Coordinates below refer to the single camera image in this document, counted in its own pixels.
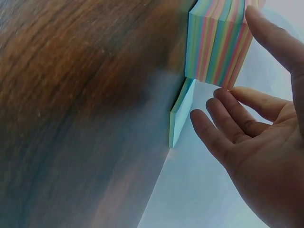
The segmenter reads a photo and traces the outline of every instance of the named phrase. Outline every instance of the paper stack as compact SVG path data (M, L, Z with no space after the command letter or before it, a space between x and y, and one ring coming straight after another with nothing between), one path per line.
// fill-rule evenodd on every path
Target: paper stack
M186 77L233 87L252 40L248 5L259 0L198 0L189 13Z

